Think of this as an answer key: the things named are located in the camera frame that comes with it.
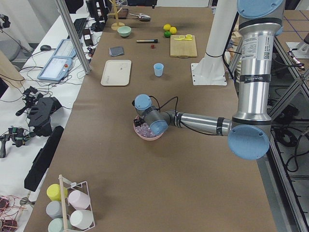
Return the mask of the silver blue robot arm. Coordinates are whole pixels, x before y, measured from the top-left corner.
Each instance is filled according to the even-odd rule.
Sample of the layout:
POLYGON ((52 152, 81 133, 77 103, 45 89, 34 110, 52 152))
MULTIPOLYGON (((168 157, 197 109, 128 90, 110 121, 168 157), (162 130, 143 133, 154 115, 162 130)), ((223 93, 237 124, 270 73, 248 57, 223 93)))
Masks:
POLYGON ((267 153, 271 117, 267 100, 271 81, 274 37, 282 27, 285 2, 282 0, 220 0, 204 58, 192 64, 194 85, 225 85, 224 53, 234 24, 242 35, 239 102, 232 119, 178 112, 161 112, 146 94, 133 105, 139 115, 135 124, 147 123, 155 135, 169 125, 186 127, 206 135, 228 137, 230 150, 240 158, 256 160, 267 153))

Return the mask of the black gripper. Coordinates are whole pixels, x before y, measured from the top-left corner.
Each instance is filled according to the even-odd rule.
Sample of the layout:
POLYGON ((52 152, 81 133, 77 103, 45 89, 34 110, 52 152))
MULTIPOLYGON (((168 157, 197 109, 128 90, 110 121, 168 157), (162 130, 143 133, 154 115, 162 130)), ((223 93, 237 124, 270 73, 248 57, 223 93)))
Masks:
POLYGON ((133 123, 134 123, 134 127, 141 127, 145 123, 145 121, 142 117, 137 115, 135 119, 133 120, 133 123))

